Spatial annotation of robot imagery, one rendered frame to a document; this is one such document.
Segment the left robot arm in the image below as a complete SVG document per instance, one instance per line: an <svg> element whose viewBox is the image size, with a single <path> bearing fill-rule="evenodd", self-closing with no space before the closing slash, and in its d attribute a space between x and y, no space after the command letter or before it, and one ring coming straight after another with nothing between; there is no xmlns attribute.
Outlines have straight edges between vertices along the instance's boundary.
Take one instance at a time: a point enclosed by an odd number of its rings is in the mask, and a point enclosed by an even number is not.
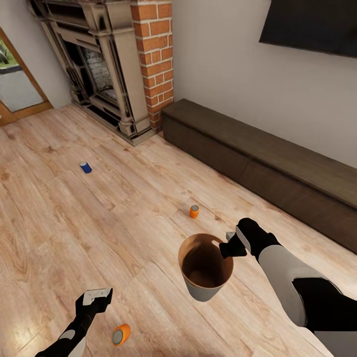
<svg viewBox="0 0 357 357"><path fill-rule="evenodd" d="M90 327L96 313L105 312L111 303L113 289L87 290L76 301L76 318L60 335L56 342L35 357L81 357L88 327Z"/></svg>

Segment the can of soda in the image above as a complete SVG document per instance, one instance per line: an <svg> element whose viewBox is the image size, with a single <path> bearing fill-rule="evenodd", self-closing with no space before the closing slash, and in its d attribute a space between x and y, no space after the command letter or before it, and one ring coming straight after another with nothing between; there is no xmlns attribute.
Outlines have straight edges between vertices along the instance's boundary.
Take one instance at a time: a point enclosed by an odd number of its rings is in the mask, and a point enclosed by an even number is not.
<svg viewBox="0 0 357 357"><path fill-rule="evenodd" d="M195 219L199 214L199 207L197 205L193 205L190 208L190 216Z"/></svg>
<svg viewBox="0 0 357 357"><path fill-rule="evenodd" d="M130 326L127 324L120 325L112 333L112 343L116 347L122 345L130 336Z"/></svg>
<svg viewBox="0 0 357 357"><path fill-rule="evenodd" d="M91 173L92 172L91 167L89 166L89 164L86 161L82 161L80 163L80 166L81 166L82 170L84 171L84 173Z"/></svg>

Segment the trash can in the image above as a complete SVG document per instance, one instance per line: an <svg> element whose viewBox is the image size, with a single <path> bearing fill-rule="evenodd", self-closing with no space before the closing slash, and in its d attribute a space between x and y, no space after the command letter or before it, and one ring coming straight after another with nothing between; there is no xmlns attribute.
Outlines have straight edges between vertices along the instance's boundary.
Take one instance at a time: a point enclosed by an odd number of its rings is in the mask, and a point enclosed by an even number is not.
<svg viewBox="0 0 357 357"><path fill-rule="evenodd" d="M233 256L223 257L212 240L223 243L214 235L198 233L187 237L178 251L178 263L188 291L200 302L209 301L234 270Z"/></svg>

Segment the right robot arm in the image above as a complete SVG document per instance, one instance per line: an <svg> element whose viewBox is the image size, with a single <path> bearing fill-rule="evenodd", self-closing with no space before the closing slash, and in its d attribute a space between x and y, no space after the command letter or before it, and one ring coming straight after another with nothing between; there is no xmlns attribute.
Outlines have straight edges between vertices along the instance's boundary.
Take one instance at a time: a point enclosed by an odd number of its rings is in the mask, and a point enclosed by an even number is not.
<svg viewBox="0 0 357 357"><path fill-rule="evenodd" d="M343 293L325 275L304 263L273 233L251 218L226 232L220 243L223 257L255 256L288 318L309 329L334 357L357 357L357 301Z"/></svg>

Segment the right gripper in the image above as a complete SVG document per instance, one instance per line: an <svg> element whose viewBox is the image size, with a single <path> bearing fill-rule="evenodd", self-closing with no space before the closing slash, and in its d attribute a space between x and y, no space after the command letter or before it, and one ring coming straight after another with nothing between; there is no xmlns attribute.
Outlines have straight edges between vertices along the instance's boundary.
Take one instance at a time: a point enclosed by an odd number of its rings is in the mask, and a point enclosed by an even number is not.
<svg viewBox="0 0 357 357"><path fill-rule="evenodd" d="M223 257L246 256L247 255L245 248L241 249L241 248L238 248L237 246L235 246L232 238L228 242L224 242L224 243L221 242L219 244L219 248L221 251L221 255Z"/></svg>

